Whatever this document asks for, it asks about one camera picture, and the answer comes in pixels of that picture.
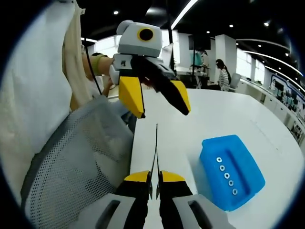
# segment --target blue silicone tray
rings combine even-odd
[[[238,136],[207,139],[202,146],[200,160],[212,191],[213,203],[222,210],[239,208],[265,186],[260,169]],[[225,173],[229,173],[229,179],[224,177]],[[229,181],[233,181],[233,186],[229,185]],[[237,190],[236,195],[233,195],[233,189]]]

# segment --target workstation desk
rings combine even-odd
[[[289,110],[281,101],[279,101],[269,90],[246,79],[241,79],[236,89],[237,93],[247,94],[265,107],[267,107],[289,130],[292,130],[296,123],[303,133],[297,140],[303,155],[305,156],[305,125],[297,114]]]
[[[193,165],[198,163],[204,139],[238,135],[259,166],[264,188],[246,204],[227,212],[237,229],[268,229],[283,216],[303,177],[304,159],[299,145],[282,122],[250,96],[188,89],[191,112],[184,116],[154,90],[143,91],[145,119],[137,121],[130,173],[150,170],[158,124],[158,155],[161,170],[183,176],[198,193]],[[155,200],[158,183],[154,166],[153,200],[148,202],[145,229],[163,228],[160,201]]]

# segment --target black cable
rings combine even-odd
[[[102,94],[102,91],[100,89],[100,86],[99,84],[97,83],[97,80],[96,80],[96,77],[95,77],[95,74],[93,72],[93,69],[92,69],[92,65],[91,65],[91,62],[90,62],[90,57],[89,57],[89,52],[88,52],[88,47],[85,45],[85,49],[86,49],[86,54],[87,54],[87,59],[88,59],[88,64],[89,64],[89,68],[90,68],[90,71],[91,71],[91,74],[92,74],[92,77],[96,83],[96,86],[97,86],[97,89],[99,90],[100,94]]]
[[[170,15],[168,0],[166,0],[166,13],[167,13],[168,37],[169,37],[169,41],[170,41],[170,44],[171,44],[171,43],[173,43],[173,31],[172,31],[172,25],[171,25],[171,15]],[[173,71],[175,70],[173,50],[172,50],[172,55],[171,55],[170,68]]]

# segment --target black ceiling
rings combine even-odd
[[[141,21],[166,28],[168,9],[173,21],[189,0],[78,0],[81,8],[86,9],[81,17],[82,36],[100,40],[112,36],[123,20]],[[235,39],[260,39],[275,42],[290,48],[288,29],[277,20],[274,11],[263,0],[198,0],[183,17],[175,29],[185,33],[205,33],[210,36],[226,34]],[[149,13],[148,9],[158,9]],[[273,56],[297,68],[298,53],[290,53],[285,48],[256,41],[238,41],[243,50]],[[301,75],[278,61],[258,55],[252,56],[265,65],[274,68],[296,81]]]

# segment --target window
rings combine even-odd
[[[255,60],[254,80],[260,81],[262,84],[264,84],[264,79],[265,79],[265,66],[258,60]]]
[[[120,38],[118,36],[112,36],[96,42],[94,52],[100,52],[112,58],[113,55],[118,53],[118,41]]]
[[[162,47],[165,47],[170,44],[170,38],[168,35],[168,30],[162,30]],[[179,46],[179,36],[177,31],[173,31],[173,57],[175,59],[175,63],[180,64],[180,46]]]
[[[251,78],[251,55],[237,49],[236,73]]]

